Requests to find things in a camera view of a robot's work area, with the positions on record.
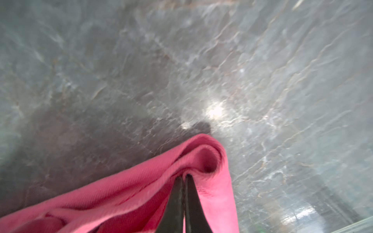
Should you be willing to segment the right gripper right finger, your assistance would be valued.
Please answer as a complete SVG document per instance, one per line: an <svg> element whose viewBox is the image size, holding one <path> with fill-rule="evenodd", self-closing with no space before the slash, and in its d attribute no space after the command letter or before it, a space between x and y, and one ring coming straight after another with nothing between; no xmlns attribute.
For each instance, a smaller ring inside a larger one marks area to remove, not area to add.
<svg viewBox="0 0 373 233"><path fill-rule="evenodd" d="M201 206L194 179L190 174L185 179L185 216L186 233L213 233Z"/></svg>

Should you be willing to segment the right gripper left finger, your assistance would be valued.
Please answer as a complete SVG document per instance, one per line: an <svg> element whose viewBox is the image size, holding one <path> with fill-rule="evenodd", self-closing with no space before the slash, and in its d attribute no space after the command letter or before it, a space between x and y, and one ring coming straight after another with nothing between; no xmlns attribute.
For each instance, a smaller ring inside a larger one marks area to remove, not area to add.
<svg viewBox="0 0 373 233"><path fill-rule="evenodd" d="M184 181L175 179L164 215L156 233L182 233L184 224Z"/></svg>

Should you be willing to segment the pink long pants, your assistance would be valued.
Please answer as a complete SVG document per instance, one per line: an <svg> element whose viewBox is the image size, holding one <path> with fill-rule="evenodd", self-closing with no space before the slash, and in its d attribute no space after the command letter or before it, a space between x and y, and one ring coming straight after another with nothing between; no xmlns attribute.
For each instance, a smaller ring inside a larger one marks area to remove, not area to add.
<svg viewBox="0 0 373 233"><path fill-rule="evenodd" d="M199 134L130 169L1 218L3 233L153 233L174 180L192 175L215 233L239 231L222 144Z"/></svg>

